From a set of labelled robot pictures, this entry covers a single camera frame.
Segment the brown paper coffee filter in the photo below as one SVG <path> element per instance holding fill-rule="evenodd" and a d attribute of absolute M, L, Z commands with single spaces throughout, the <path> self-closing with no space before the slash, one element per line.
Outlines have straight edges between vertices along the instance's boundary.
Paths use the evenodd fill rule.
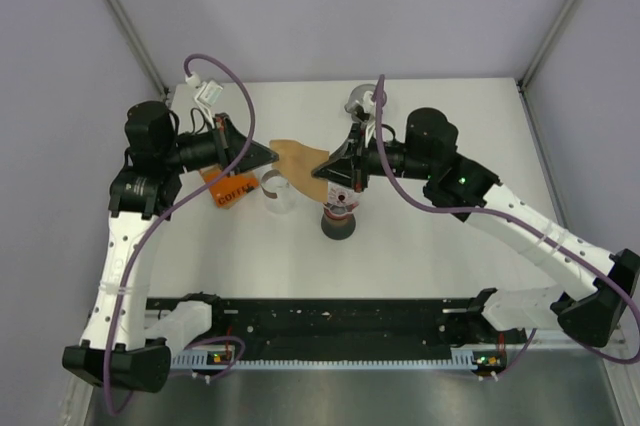
<path fill-rule="evenodd" d="M 315 149 L 288 139 L 271 140 L 269 147 L 279 156 L 274 168 L 298 192 L 312 201 L 327 202 L 328 182 L 312 176 L 318 166 L 328 161 L 330 153 L 327 150 Z"/>

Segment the orange coffee filter box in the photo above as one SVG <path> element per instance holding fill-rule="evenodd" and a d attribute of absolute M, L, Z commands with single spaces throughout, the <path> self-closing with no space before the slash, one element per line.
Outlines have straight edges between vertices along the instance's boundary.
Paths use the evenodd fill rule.
<path fill-rule="evenodd" d="M 253 172 L 230 174 L 209 186 L 209 192 L 219 209 L 230 209 L 259 186 Z"/>

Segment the clear glass dripper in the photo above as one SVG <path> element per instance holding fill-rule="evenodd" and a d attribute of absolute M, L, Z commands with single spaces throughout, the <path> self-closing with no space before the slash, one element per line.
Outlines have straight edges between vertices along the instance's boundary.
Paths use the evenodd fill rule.
<path fill-rule="evenodd" d="M 352 189 L 328 183 L 327 201 L 324 203 L 325 210 L 336 218 L 351 215 L 359 205 L 360 193 Z"/>

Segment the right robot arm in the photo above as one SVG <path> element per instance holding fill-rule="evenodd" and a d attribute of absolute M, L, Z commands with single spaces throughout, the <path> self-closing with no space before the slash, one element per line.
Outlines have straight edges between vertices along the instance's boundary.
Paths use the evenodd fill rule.
<path fill-rule="evenodd" d="M 639 257 L 612 253 L 576 236 L 521 200 L 499 177 L 457 150 L 457 128 L 434 108 L 412 111 L 405 139 L 377 143 L 354 123 L 341 147 L 312 175 L 360 193 L 372 176 L 420 180 L 431 204 L 502 241 L 554 281 L 523 291 L 488 289 L 466 326 L 487 342 L 514 328 L 560 330 L 594 348 L 609 342 L 639 277 Z"/>

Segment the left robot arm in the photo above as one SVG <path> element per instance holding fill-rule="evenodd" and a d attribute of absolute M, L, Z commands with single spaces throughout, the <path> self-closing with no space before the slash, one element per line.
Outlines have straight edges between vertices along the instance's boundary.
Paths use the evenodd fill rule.
<path fill-rule="evenodd" d="M 225 316 L 211 297 L 190 294 L 168 317 L 144 325 L 153 263 L 140 256 L 145 235 L 170 219 L 182 174 L 208 166 L 244 173 L 274 163 L 270 148 L 248 140 L 225 114 L 205 132 L 181 133 L 178 116 L 160 101 L 127 113 L 125 164 L 109 188 L 109 241 L 98 294 L 78 344 L 65 348 L 64 369 L 102 388 L 156 393 L 171 360 L 196 337 L 216 342 Z"/>

